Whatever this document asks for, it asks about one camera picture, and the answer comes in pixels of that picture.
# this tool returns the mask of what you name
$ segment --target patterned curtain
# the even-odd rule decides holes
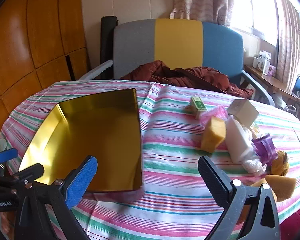
[[[289,0],[281,0],[279,51],[276,77],[291,90],[300,74],[300,16]]]
[[[175,18],[230,25],[234,0],[174,0]]]

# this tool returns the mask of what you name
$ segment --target metal screw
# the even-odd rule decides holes
[[[270,189],[269,184],[266,184],[266,183],[262,184],[262,187],[263,187],[264,189]]]
[[[62,180],[62,179],[56,179],[56,180],[54,181],[54,185],[57,185],[57,186],[60,186],[62,183],[63,183],[63,180]]]
[[[28,184],[26,184],[26,188],[27,188],[27,189],[30,189],[30,188],[32,188],[32,183],[31,183],[31,182],[29,182]]]
[[[232,181],[232,184],[235,185],[235,186],[241,186],[242,183],[241,183],[240,180],[234,179],[234,180]]]

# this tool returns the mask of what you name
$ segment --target pink striped fabric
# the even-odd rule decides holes
[[[146,193],[133,203],[82,199],[72,208],[74,215],[91,239],[203,239],[223,209],[216,205],[198,174],[203,128],[194,119],[189,100],[191,96],[199,96],[210,110],[218,105],[229,106],[232,96],[149,82],[55,83],[21,103],[4,123],[0,136],[19,152],[18,158],[8,163],[10,172],[17,172],[31,139],[56,103],[126,88],[137,91]],[[297,179],[293,196],[277,203],[279,219],[283,221],[300,208],[300,122],[272,106],[252,103],[260,113],[257,124],[270,133],[277,149],[289,154],[287,176]],[[233,164],[224,143],[211,158],[231,179],[237,178],[250,185],[261,178],[247,174],[241,165]],[[58,236],[64,239],[50,208],[48,213]],[[236,226],[233,237],[241,226]]]

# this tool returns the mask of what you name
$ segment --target chair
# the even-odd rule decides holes
[[[185,19],[139,20],[116,26],[113,43],[113,60],[80,80],[92,79],[112,65],[114,78],[119,79],[139,65],[159,59],[171,69],[213,67],[238,86],[243,77],[274,106],[266,90],[242,69],[242,36],[228,27]]]

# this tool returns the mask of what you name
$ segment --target sponge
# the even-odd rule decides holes
[[[290,198],[296,187],[295,178],[280,175],[266,175],[266,181],[278,197],[278,202]]]
[[[201,140],[201,149],[213,153],[226,138],[226,124],[220,118],[212,116],[206,125]]]

